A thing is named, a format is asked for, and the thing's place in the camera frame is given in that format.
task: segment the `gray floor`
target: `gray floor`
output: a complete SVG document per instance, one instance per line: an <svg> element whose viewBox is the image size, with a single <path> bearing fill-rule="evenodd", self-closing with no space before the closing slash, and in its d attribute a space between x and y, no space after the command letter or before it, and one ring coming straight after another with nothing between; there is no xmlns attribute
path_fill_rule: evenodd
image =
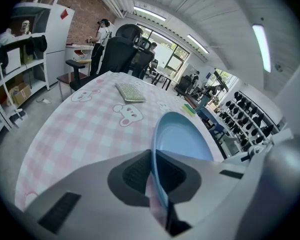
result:
<svg viewBox="0 0 300 240"><path fill-rule="evenodd" d="M151 83L152 79L144 78L144 81ZM159 82L157 87L161 88L162 85L163 83ZM70 95L69 86L63 84L61 86L63 97L66 99ZM173 88L174 86L170 85L167 91L173 95L177 95ZM41 98L45 98L52 103L36 102L36 100L41 100ZM1 131L0 194L7 201L14 204L19 170L29 146L48 117L61 103L60 91L57 84L51 86L51 90L49 91L46 88L42 88L21 107L28 115L24 124L20 128L14 127L11 131L6 130L6 128Z"/></svg>

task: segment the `fluorescent light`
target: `fluorescent light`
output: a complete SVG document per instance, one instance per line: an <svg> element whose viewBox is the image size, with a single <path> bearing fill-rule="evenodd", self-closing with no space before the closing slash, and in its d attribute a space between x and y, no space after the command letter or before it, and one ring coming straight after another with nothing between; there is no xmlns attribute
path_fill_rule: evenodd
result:
<svg viewBox="0 0 300 240"><path fill-rule="evenodd" d="M271 72L271 59L265 28L262 25L257 24L253 25L252 28L259 43L263 60L263 68L264 70Z"/></svg>
<svg viewBox="0 0 300 240"><path fill-rule="evenodd" d="M134 8L135 10L137 10L137 11L140 11L140 12L143 12L143 13L145 13L145 14L149 14L149 15L151 15L151 16L153 16L153 17L156 17L156 18L158 18L158 19L160 19L160 20L162 20L162 21L165 21L165 20L166 20L165 17L162 17L162 16L160 16L159 14L156 14L156 13L154 13L154 12L152 12L152 11L149 11L149 10L146 10L146 9L142 9L142 8L140 8L140 7L137 7L137 6L134 6L133 8Z"/></svg>
<svg viewBox="0 0 300 240"><path fill-rule="evenodd" d="M173 44L172 41L170 41L168 38L164 37L163 35L158 34L157 32L154 32L154 31L153 31L152 34L155 34L155 35L157 35L158 37L160 37L160 38L162 38L162 39L168 41L168 42L171 43L171 44Z"/></svg>
<svg viewBox="0 0 300 240"><path fill-rule="evenodd" d="M206 54L208 54L209 52L196 40L194 39L191 35L187 35L188 38L190 38L192 41L194 41Z"/></svg>

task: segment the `white ceiling panel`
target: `white ceiling panel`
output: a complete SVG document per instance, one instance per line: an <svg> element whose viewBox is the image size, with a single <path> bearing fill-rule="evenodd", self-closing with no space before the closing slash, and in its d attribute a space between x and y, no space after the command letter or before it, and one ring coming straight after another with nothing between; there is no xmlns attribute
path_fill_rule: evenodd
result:
<svg viewBox="0 0 300 240"><path fill-rule="evenodd" d="M123 12L158 23L202 54L207 64L275 97L300 63L300 26L282 0L115 0ZM162 21L139 6L166 18ZM272 72L265 72L252 25L264 26ZM187 35L210 52L204 53Z"/></svg>

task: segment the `white refrigerator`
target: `white refrigerator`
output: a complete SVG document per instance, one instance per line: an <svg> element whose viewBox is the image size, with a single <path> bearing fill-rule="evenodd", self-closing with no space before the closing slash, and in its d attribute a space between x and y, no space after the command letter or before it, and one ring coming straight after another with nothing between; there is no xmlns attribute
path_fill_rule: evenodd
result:
<svg viewBox="0 0 300 240"><path fill-rule="evenodd" d="M52 7L46 27L46 69L49 86L65 74L65 50L69 28L75 11L56 4Z"/></svg>

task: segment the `pink checkered tablecloth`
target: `pink checkered tablecloth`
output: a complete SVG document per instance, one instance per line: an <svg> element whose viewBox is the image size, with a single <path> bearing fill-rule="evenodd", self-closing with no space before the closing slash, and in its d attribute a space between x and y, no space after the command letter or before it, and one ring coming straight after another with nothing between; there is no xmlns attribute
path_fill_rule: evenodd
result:
<svg viewBox="0 0 300 240"><path fill-rule="evenodd" d="M126 104L115 83L134 84L147 101ZM182 109L185 103L125 73L108 72L92 80L67 98L33 139L18 175L15 205L24 210L44 190L82 166L150 149L154 128L168 111L181 113L192 121L214 160L223 161L200 118ZM155 195L152 177L148 179L147 195ZM155 209L156 205L158 201L152 199L150 206Z"/></svg>

